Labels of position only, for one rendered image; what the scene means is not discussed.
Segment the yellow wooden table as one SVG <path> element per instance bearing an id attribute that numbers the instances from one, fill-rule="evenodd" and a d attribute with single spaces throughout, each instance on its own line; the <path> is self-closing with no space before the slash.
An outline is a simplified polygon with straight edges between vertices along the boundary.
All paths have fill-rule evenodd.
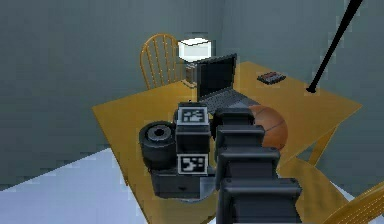
<path id="1" fill-rule="evenodd" d="M 293 158 L 315 167 L 338 126 L 361 105 L 321 89 L 310 94 L 305 83 L 291 77 L 271 86 L 259 82 L 257 77 L 268 71 L 252 62 L 242 62 L 236 68 L 234 88 L 284 117 L 288 141 L 279 167 Z M 93 108 L 125 183 L 148 224 L 207 224 L 215 216 L 216 195 L 196 204 L 156 197 L 138 143 L 138 133 L 143 126 L 152 121 L 170 121 L 178 103 L 195 99 L 194 90 L 176 82 Z"/>

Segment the yellow wooden spindle chair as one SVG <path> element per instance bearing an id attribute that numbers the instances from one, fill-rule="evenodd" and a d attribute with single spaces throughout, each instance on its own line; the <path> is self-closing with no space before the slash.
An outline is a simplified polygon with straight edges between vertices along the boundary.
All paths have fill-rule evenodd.
<path id="1" fill-rule="evenodd" d="M 167 33 L 157 33 L 142 45 L 139 65 L 147 89 L 184 79 L 184 62 L 178 56 L 178 41 Z"/>
<path id="2" fill-rule="evenodd" d="M 305 224 L 369 224 L 384 214 L 384 181 L 348 201 L 319 169 L 304 160 L 293 158 L 278 173 L 296 178 L 302 187 L 296 208 Z"/>

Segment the white shade table lamp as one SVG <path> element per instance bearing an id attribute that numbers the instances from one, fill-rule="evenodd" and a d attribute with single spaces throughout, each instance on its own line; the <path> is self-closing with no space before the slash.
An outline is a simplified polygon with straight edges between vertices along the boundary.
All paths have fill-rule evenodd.
<path id="1" fill-rule="evenodd" d="M 197 86 L 197 62 L 212 56 L 212 42 L 202 37 L 184 39 L 178 42 L 179 58 L 184 61 L 185 79 L 182 81 L 193 89 Z"/>

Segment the black open laptop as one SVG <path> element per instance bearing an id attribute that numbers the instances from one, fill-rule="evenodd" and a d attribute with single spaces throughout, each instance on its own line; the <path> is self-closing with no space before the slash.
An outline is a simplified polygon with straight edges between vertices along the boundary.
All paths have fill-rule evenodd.
<path id="1" fill-rule="evenodd" d="M 234 89 L 237 54 L 214 57 L 197 63 L 197 101 L 213 114 L 219 108 L 247 108 L 258 102 Z"/>

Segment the black remote control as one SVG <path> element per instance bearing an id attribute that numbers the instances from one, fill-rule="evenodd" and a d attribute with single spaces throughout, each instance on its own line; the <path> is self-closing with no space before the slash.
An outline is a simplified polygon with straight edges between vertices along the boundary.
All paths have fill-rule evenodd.
<path id="1" fill-rule="evenodd" d="M 278 72 L 268 72 L 262 75 L 259 75 L 257 77 L 257 80 L 267 84 L 267 85 L 272 85 L 275 83 L 279 83 L 280 81 L 284 80 L 286 78 L 285 75 L 278 73 Z"/>

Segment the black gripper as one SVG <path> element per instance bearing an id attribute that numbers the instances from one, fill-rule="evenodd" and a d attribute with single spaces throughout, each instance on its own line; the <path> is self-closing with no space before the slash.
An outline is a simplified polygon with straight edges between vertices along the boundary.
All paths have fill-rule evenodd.
<path id="1" fill-rule="evenodd" d="M 215 170 L 209 165 L 209 129 L 168 121 L 152 122 L 139 132 L 143 162 L 154 194 L 164 199 L 204 200 L 215 189 Z"/>

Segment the black baseball bat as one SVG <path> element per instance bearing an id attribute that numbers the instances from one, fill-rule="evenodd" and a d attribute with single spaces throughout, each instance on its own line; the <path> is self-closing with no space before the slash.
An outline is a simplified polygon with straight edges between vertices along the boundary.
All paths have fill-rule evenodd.
<path id="1" fill-rule="evenodd" d="M 325 71 L 325 69 L 328 66 L 328 63 L 335 52 L 341 38 L 343 37 L 345 31 L 347 30 L 348 26 L 350 25 L 351 21 L 353 20 L 355 14 L 357 13 L 358 9 L 360 8 L 362 2 L 364 0 L 349 0 L 347 7 L 345 9 L 345 12 L 341 18 L 340 24 L 336 30 L 336 33 L 331 41 L 330 46 L 327 49 L 327 52 L 324 56 L 324 58 L 321 61 L 321 64 L 312 79 L 309 86 L 306 88 L 306 91 L 309 93 L 314 94 L 317 89 L 317 85 Z"/>

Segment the orange basketball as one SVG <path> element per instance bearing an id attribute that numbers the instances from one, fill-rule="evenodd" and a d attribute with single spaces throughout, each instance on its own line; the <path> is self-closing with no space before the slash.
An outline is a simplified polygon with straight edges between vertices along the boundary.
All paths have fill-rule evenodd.
<path id="1" fill-rule="evenodd" d="M 288 126 L 283 116 L 275 109 L 263 105 L 252 105 L 255 124 L 261 125 L 265 130 L 264 147 L 274 147 L 282 150 L 288 140 Z"/>

